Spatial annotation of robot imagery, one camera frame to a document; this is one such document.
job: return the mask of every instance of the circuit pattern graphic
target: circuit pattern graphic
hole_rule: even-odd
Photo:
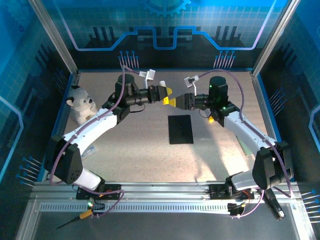
[[[190,0],[141,0],[144,10],[148,10],[150,14],[155,14],[157,17],[171,16],[180,14],[186,9],[187,4],[191,4]]]

